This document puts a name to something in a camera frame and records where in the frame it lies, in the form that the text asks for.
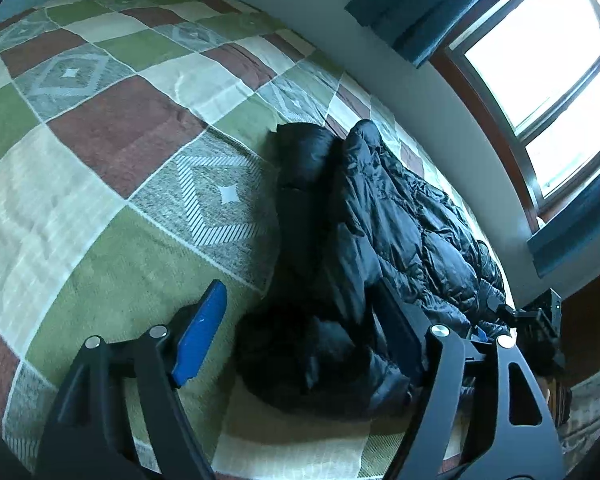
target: metal bolt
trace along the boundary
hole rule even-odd
[[[87,341],[84,342],[84,345],[88,349],[97,348],[100,346],[100,338],[96,335],[92,335],[91,337],[87,338]]]
[[[151,330],[149,330],[149,335],[154,339],[160,339],[167,335],[167,327],[163,325],[152,326]]]
[[[516,340],[509,335],[500,335],[496,341],[503,348],[513,348],[516,345]]]
[[[449,329],[444,325],[434,325],[430,330],[436,337],[446,337],[449,335]]]

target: window frame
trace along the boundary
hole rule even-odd
[[[548,222],[600,172],[599,150],[545,197],[525,148],[557,119],[600,72],[600,56],[554,104],[531,121],[523,121],[520,126],[525,127],[517,128],[518,133],[523,134],[517,136],[487,84],[464,55],[524,0],[509,0],[493,12],[493,7],[500,1],[479,0],[451,30],[430,62],[456,91],[490,140],[516,189],[529,227],[536,232],[539,229],[538,218]],[[589,1],[600,24],[600,4],[596,0]]]

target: bed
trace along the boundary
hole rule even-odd
[[[277,124],[345,137],[361,118],[488,244],[392,112],[248,4],[52,0],[0,24],[0,432],[29,469],[84,340],[135,338],[217,278],[227,313],[180,399],[218,476],[384,474],[407,419],[283,415],[245,390],[230,359],[235,325],[266,293],[278,255]],[[139,455],[155,469],[138,391],[126,387]],[[445,466],[462,428],[459,413]]]

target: blue handle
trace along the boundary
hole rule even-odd
[[[171,371],[178,388],[200,371],[225,311],[226,287],[223,282],[213,280],[198,302],[196,315],[178,341],[176,362]]]

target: wrinkled fabric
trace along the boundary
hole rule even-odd
[[[262,306],[238,325],[238,373],[285,412],[343,420],[400,415],[420,386],[401,372],[365,291],[382,277],[404,308],[462,337],[504,302],[488,248],[451,199],[382,142],[371,121],[346,139],[315,124],[278,127],[281,247]]]

